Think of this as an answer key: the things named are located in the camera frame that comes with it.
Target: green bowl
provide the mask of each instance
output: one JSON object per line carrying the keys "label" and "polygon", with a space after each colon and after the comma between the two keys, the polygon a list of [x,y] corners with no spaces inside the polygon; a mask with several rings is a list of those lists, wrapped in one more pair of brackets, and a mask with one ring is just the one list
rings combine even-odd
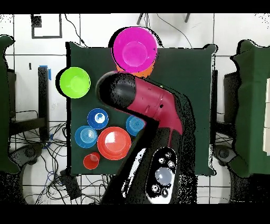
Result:
{"label": "green bowl", "polygon": [[66,96],[78,99],[90,89],[90,78],[86,71],[78,67],[70,67],[60,77],[60,88]]}

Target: dark green table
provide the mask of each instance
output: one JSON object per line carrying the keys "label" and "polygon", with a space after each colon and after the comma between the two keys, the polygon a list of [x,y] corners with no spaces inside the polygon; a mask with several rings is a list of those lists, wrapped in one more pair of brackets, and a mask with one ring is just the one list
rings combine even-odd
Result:
{"label": "dark green table", "polygon": [[[122,160],[109,161],[101,157],[95,170],[83,166],[83,158],[91,152],[98,152],[97,145],[92,148],[80,148],[74,139],[75,131],[87,125],[87,115],[93,108],[102,108],[109,115],[107,127],[119,126],[126,129],[129,115],[107,108],[95,95],[98,79],[109,71],[116,70],[110,48],[81,48],[70,42],[71,66],[84,69],[90,76],[89,92],[80,99],[71,99],[71,173],[73,174],[116,174]],[[214,175],[208,166],[209,157],[209,119],[210,119],[210,83],[211,56],[216,46],[208,45],[204,49],[158,49],[158,58],[154,70],[146,80],[162,85],[186,95],[191,101],[196,121],[196,168],[198,175]]]}

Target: blue cup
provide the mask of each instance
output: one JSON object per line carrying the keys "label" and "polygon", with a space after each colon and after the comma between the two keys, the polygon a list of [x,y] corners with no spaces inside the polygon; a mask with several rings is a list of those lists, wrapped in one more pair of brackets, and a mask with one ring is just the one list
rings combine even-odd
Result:
{"label": "blue cup", "polygon": [[81,126],[75,132],[75,141],[82,148],[90,148],[97,143],[98,134],[90,126]]}
{"label": "blue cup", "polygon": [[93,109],[87,116],[87,122],[94,129],[103,129],[109,122],[108,114],[103,109]]}
{"label": "blue cup", "polygon": [[136,136],[137,133],[142,130],[145,126],[144,120],[135,117],[133,115],[129,116],[126,121],[126,129],[128,133],[132,136]]}

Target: magenta bowl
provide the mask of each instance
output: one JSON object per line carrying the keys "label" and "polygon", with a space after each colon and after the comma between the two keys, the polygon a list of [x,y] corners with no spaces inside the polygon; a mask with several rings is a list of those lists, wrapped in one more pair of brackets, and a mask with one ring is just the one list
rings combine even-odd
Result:
{"label": "magenta bowl", "polygon": [[154,35],[142,27],[129,27],[120,32],[113,44],[115,63],[126,72],[141,72],[149,68],[158,52]]}

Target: small red cup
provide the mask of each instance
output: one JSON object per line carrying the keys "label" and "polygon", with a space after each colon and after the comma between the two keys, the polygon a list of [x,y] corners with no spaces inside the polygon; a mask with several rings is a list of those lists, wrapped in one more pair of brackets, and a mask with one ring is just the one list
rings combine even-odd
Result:
{"label": "small red cup", "polygon": [[93,170],[98,167],[99,165],[99,160],[100,160],[100,155],[99,153],[93,152],[87,155],[83,159],[83,165],[86,169],[88,170]]}

